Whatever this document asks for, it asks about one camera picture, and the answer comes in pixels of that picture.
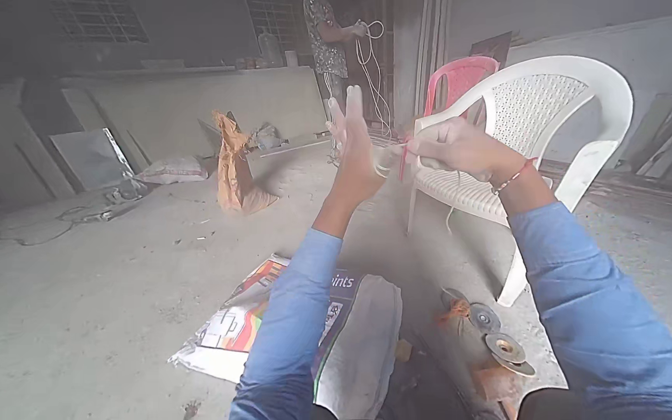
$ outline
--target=red thread bracelet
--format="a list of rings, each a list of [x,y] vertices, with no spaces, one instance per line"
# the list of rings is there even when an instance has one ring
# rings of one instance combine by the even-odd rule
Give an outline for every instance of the red thread bracelet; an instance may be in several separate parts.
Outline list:
[[[508,186],[508,184],[509,184],[510,182],[513,182],[517,177],[519,177],[520,174],[525,170],[525,168],[527,168],[527,167],[529,167],[529,166],[533,166],[533,162],[535,162],[537,159],[538,159],[538,157],[531,157],[531,158],[529,158],[528,160],[526,160],[526,161],[525,161],[525,164],[523,165],[523,167],[521,167],[520,170],[518,170],[518,173],[516,173],[515,175],[513,175],[512,178],[509,178],[507,181],[504,181],[504,182],[499,186],[499,188],[492,187],[492,188],[491,188],[491,192],[493,192],[494,195],[499,195],[499,192],[500,192],[504,187]]]

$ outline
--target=hand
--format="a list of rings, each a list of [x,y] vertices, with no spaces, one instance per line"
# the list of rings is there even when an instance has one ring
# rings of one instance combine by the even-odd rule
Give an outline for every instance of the hand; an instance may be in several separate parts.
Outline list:
[[[362,90],[349,86],[346,90],[346,116],[338,103],[329,100],[334,122],[326,123],[331,135],[341,143],[341,163],[336,173],[329,198],[356,208],[380,189],[385,178],[375,171],[373,144],[368,125],[362,117]]]
[[[353,24],[350,26],[350,31],[357,37],[363,37],[368,34],[368,24],[364,22]]]
[[[515,175],[526,158],[462,117],[427,127],[407,145],[414,155],[443,161],[481,182],[499,185]]]

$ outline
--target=patterned dress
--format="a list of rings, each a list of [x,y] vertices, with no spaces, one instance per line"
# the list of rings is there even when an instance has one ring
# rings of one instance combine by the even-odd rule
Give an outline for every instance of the patterned dress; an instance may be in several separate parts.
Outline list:
[[[332,24],[334,10],[326,0],[304,0],[304,21],[308,26],[310,43],[315,58],[315,71],[322,74],[333,73],[346,79],[347,56],[341,43],[326,43],[318,33],[317,25],[321,22]]]

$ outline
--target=pink plastic chair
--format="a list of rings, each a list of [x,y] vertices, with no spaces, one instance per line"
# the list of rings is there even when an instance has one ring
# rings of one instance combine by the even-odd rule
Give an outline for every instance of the pink plastic chair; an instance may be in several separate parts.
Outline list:
[[[484,77],[492,75],[498,70],[499,63],[497,60],[482,56],[461,58],[440,67],[434,74],[432,74],[432,77],[429,78],[424,116],[427,117],[432,115],[432,109],[434,108],[434,90],[437,88],[437,83],[442,76],[447,76],[447,101],[445,101],[445,107],[443,108],[447,109]],[[403,180],[403,171],[406,167],[406,153],[407,150],[404,148],[399,172],[399,179],[401,181]]]

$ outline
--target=white plastic chair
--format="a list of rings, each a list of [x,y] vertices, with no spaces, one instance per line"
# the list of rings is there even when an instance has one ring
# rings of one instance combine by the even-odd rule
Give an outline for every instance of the white plastic chair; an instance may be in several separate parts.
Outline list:
[[[556,130],[593,97],[600,100],[602,131],[577,152],[555,195],[573,211],[585,190],[623,140],[632,119],[629,84],[616,70],[591,58],[559,55],[509,66],[479,82],[448,109],[416,121],[415,134],[457,117],[477,100],[486,105],[486,132],[527,158],[541,157]],[[536,161],[538,167],[541,159]],[[417,190],[471,213],[508,226],[507,214],[486,182],[466,173],[419,167],[411,189],[408,233]],[[516,247],[497,302],[512,306],[526,285],[526,269]]]

